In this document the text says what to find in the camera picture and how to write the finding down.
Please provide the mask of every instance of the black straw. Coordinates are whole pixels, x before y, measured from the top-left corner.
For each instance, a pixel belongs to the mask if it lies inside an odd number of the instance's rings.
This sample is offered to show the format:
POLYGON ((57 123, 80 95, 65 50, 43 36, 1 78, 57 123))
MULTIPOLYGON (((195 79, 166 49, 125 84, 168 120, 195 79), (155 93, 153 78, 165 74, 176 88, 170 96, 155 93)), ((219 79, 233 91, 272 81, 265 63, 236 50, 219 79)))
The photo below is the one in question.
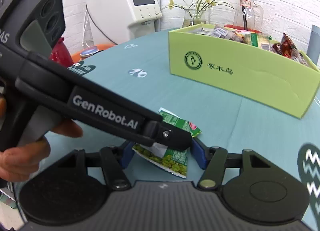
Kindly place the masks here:
POLYGON ((242 6, 242 15, 243 15, 243 26, 244 26, 244 29, 248 30, 248 28, 247 28, 247 17, 245 15, 244 6, 242 6))

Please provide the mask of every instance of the green snack bag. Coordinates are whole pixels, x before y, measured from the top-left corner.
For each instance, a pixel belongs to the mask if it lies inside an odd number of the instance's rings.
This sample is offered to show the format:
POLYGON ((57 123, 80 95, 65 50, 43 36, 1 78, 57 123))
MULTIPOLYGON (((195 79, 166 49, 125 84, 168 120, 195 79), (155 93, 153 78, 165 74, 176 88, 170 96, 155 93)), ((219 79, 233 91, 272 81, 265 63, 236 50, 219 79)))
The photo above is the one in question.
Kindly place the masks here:
POLYGON ((164 156, 161 158, 154 155, 140 144, 135 144, 132 149, 138 155, 157 165, 161 169, 166 170, 181 178, 187 177, 188 150, 178 152, 175 150, 167 149, 164 156))
MULTIPOLYGON (((201 130, 195 124, 181 119, 166 109, 160 108, 159 114, 163 117, 164 122, 189 131, 192 137, 196 137, 201 133, 201 130)), ((161 169, 181 178, 187 177, 188 150, 179 152, 168 149, 167 146, 159 143, 154 143, 152 147, 136 144, 132 149, 138 155, 157 165, 161 169)))
POLYGON ((163 117, 164 122, 190 132, 192 137, 196 137, 201 133, 201 130, 195 124, 187 120, 183 120, 176 115, 170 114, 163 110, 161 110, 159 114, 163 117))

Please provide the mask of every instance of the glass vase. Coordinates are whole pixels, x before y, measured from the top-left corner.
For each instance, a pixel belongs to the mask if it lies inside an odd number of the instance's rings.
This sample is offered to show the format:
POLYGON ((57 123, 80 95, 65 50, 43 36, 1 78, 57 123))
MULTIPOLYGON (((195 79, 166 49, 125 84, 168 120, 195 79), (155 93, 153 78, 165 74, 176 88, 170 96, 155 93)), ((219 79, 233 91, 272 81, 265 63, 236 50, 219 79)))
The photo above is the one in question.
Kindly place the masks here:
POLYGON ((186 9, 182 27, 188 27, 196 24, 205 24, 205 11, 206 10, 186 9))

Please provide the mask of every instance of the blue lid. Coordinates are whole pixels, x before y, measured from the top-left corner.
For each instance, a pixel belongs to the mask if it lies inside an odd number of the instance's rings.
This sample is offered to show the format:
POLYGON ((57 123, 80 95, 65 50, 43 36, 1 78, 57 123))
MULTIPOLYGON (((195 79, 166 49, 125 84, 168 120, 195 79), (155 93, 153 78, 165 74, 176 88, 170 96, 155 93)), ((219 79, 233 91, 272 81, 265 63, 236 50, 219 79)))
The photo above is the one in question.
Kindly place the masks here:
POLYGON ((97 46, 92 46, 90 48, 87 48, 85 50, 83 50, 81 53, 80 53, 80 56, 83 57, 83 58, 87 58, 91 55, 94 55, 95 53, 97 53, 99 51, 98 47, 97 46))

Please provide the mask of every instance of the gray cylinder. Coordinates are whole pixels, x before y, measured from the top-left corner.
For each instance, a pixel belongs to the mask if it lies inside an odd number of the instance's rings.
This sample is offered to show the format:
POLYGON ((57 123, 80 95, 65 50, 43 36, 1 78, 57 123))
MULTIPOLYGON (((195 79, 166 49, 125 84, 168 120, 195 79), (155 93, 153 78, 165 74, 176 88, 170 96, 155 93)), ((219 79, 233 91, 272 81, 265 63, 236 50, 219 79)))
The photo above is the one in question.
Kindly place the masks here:
POLYGON ((312 25, 307 55, 317 65, 320 55, 320 28, 315 25, 312 25))

